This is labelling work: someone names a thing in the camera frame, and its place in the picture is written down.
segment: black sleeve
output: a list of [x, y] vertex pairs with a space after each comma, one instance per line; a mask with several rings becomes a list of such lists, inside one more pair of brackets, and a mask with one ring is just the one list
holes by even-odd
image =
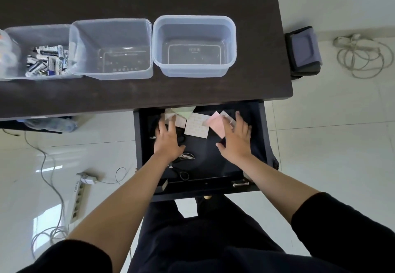
[[32, 265], [18, 273], [112, 271], [111, 259], [101, 249], [82, 241], [64, 240], [48, 248]]
[[352, 272], [385, 272], [393, 266], [395, 233], [327, 193], [306, 200], [292, 229], [314, 257]]

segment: gray cable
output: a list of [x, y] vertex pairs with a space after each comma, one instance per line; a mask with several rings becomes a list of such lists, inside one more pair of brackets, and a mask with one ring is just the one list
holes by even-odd
[[52, 184], [50, 184], [49, 182], [47, 182], [47, 180], [44, 178], [44, 175], [43, 175], [43, 167], [44, 167], [44, 163], [45, 163], [45, 160], [47, 159], [48, 154], [47, 154], [46, 152], [44, 152], [42, 149], [37, 148], [37, 147], [34, 147], [33, 145], [31, 145], [31, 144], [29, 143], [29, 141], [27, 140], [27, 137], [26, 137], [26, 131], [24, 131], [24, 139], [25, 139], [27, 145], [29, 145], [30, 147], [32, 147], [33, 149], [35, 149], [35, 150], [37, 150], [37, 151], [40, 151], [40, 152], [44, 155], [44, 160], [43, 160], [43, 162], [42, 162], [42, 164], [41, 164], [41, 168], [40, 168], [40, 175], [41, 175], [41, 178], [42, 178], [42, 180], [43, 180], [52, 190], [54, 190], [54, 192], [58, 195], [58, 197], [59, 197], [59, 199], [60, 199], [60, 203], [61, 203], [61, 205], [60, 205], [60, 216], [59, 216], [58, 224], [57, 224], [56, 226], [54, 226], [54, 227], [47, 228], [47, 229], [41, 231], [40, 233], [37, 233], [37, 234], [32, 238], [32, 242], [31, 242], [31, 245], [30, 245], [30, 250], [31, 250], [31, 252], [32, 252], [33, 259], [35, 260], [35, 259], [36, 259], [36, 256], [35, 256], [35, 254], [34, 254], [34, 244], [35, 244], [35, 242], [37, 241], [37, 238], [38, 238], [39, 236], [41, 236], [41, 235], [46, 235], [47, 237], [49, 237], [49, 242], [50, 242], [50, 245], [52, 246], [52, 245], [55, 244], [55, 243], [54, 243], [54, 239], [55, 239], [55, 236], [56, 236], [58, 233], [62, 233], [63, 236], [60, 237], [60, 238], [56, 238], [56, 239], [64, 239], [64, 238], [67, 237], [69, 231], [68, 231], [68, 228], [67, 228], [66, 226], [60, 226], [60, 222], [62, 221], [62, 214], [64, 215], [64, 200], [63, 200], [63, 197], [62, 197], [62, 195], [58, 192], [58, 190], [57, 190]]
[[8, 131], [6, 131], [3, 128], [2, 128], [2, 131], [5, 132], [7, 135], [16, 136], [16, 137], [20, 136], [20, 135], [14, 134], [14, 133], [9, 133]]
[[[358, 42], [361, 40], [373, 41], [374, 43], [377, 44], [377, 47], [358, 45]], [[387, 48], [389, 53], [391, 54], [391, 61], [389, 62], [388, 65], [385, 65], [385, 59], [384, 59], [384, 55], [382, 54], [382, 52], [380, 50], [380, 45]], [[333, 46], [340, 48], [340, 50], [337, 53], [337, 57], [336, 57], [338, 63], [342, 67], [349, 70], [351, 72], [352, 76], [355, 78], [370, 79], [370, 78], [376, 77], [380, 74], [381, 71], [383, 71], [383, 69], [390, 67], [392, 65], [392, 63], [394, 62], [394, 53], [393, 53], [392, 49], [387, 44], [384, 44], [382, 42], [379, 42], [379, 41], [376, 41], [376, 40], [373, 40], [373, 39], [370, 39], [367, 37], [363, 37], [359, 34], [354, 34], [349, 37], [337, 37], [333, 41]], [[364, 54], [366, 54], [366, 57], [362, 56], [360, 52], [363, 52]], [[376, 53], [377, 57], [371, 57], [369, 53], [372, 53], [372, 52]], [[346, 62], [346, 58], [350, 54], [351, 54], [351, 62], [348, 65]], [[360, 59], [366, 61], [365, 65], [363, 65], [360, 68], [355, 68], [356, 57], [359, 57]], [[382, 61], [382, 65], [380, 67], [366, 68], [366, 66], [368, 66], [368, 64], [371, 61], [375, 61], [377, 59], [381, 59], [381, 61]], [[357, 76], [354, 73], [355, 71], [361, 72], [361, 71], [372, 71], [372, 70], [378, 70], [378, 72], [376, 72], [374, 75], [368, 76], [368, 77]]]
[[[121, 170], [121, 169], [125, 169], [125, 175], [124, 175], [124, 177], [122, 177], [121, 180], [118, 181], [118, 179], [116, 179], [116, 175], [117, 175], [118, 171]], [[119, 184], [120, 185], [120, 182], [125, 179], [126, 175], [128, 175], [128, 173], [129, 173], [129, 171], [130, 171], [130, 168], [129, 168], [129, 170], [126, 170], [125, 167], [118, 168], [118, 170], [115, 172], [115, 180], [116, 180], [116, 182], [105, 182], [105, 181], [98, 181], [98, 182], [102, 182], [104, 184]]]

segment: desk surface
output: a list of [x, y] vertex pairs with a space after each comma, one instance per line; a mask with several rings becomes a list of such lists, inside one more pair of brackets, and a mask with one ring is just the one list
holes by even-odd
[[292, 96], [278, 0], [0, 0], [0, 28], [165, 14], [225, 15], [236, 24], [237, 60], [221, 78], [0, 82], [0, 118], [109, 112]]

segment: green sticky note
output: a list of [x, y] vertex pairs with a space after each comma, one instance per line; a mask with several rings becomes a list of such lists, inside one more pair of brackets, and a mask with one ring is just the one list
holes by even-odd
[[172, 108], [171, 110], [175, 112], [177, 115], [184, 117], [185, 119], [189, 119], [191, 114], [193, 113], [195, 106], [187, 106], [183, 108]]

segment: scissor blade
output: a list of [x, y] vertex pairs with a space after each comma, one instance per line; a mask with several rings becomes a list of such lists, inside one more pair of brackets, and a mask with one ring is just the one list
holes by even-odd
[[189, 156], [187, 154], [180, 155], [180, 158], [187, 159], [187, 160], [194, 160], [195, 159], [193, 156]]

